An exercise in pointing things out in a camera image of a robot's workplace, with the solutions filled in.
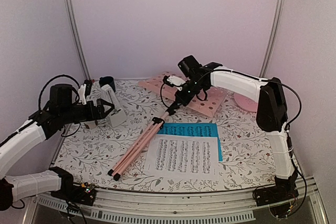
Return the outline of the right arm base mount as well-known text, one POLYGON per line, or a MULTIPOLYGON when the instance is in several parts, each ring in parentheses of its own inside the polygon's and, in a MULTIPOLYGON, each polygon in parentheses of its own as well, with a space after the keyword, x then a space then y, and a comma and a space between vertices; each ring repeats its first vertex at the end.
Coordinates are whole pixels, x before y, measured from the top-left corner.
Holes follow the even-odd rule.
POLYGON ((257 206, 275 204, 299 196, 296 185, 291 187, 289 184, 280 184, 270 187, 260 186, 253 191, 253 199, 257 206))

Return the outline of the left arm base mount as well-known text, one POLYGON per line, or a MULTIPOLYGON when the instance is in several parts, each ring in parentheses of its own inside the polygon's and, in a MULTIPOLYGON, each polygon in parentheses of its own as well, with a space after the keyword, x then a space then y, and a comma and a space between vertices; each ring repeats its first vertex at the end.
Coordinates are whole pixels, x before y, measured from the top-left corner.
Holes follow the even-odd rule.
POLYGON ((50 194, 52 197, 74 204, 93 206, 97 191, 95 184, 89 184, 88 182, 85 182, 80 185, 73 184, 67 189, 52 191, 50 194))

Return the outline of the pink music stand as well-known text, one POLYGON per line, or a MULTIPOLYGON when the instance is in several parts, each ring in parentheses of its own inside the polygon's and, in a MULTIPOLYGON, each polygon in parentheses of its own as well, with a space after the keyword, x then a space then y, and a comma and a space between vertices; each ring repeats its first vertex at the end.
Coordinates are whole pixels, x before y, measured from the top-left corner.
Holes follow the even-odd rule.
POLYGON ((128 167, 137 159, 140 153, 148 147, 152 139, 158 134, 158 131, 162 129, 165 120, 169 117, 167 111, 161 117, 154 117, 147 128, 141 133, 139 138, 134 144, 127 150, 127 152, 121 157, 116 165, 108 171, 108 175, 113 177, 115 181, 119 180, 121 175, 126 171, 128 167))

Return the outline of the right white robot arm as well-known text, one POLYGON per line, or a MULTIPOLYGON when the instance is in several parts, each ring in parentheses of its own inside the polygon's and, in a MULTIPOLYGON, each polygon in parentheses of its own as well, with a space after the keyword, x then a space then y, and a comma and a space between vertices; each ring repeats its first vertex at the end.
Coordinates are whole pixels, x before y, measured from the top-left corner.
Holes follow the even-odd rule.
POLYGON ((163 78, 164 84, 177 89, 173 108, 187 106, 200 92, 206 92, 211 87, 229 90, 257 103, 256 122, 270 142, 276 168, 275 179, 281 181, 272 188, 271 196, 276 201, 282 201, 290 195, 292 186, 286 180, 296 180, 298 172, 289 137, 291 121, 283 91, 286 85, 278 78, 250 76, 216 62, 203 66, 193 56, 185 57, 178 67, 185 80, 176 76, 163 78))

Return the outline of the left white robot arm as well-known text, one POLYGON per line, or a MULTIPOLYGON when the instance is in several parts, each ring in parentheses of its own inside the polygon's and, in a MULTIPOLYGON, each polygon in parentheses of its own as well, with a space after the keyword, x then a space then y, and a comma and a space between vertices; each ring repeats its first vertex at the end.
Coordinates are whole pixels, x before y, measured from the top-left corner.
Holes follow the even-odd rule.
POLYGON ((104 99, 87 101, 89 85, 75 89, 70 84, 50 87, 49 101, 33 113, 14 133, 1 142, 1 210, 16 201, 55 191, 66 200, 78 195, 73 176, 59 167, 23 176, 9 176, 11 167, 32 148, 51 138, 67 124, 94 122, 106 118, 115 108, 104 99))

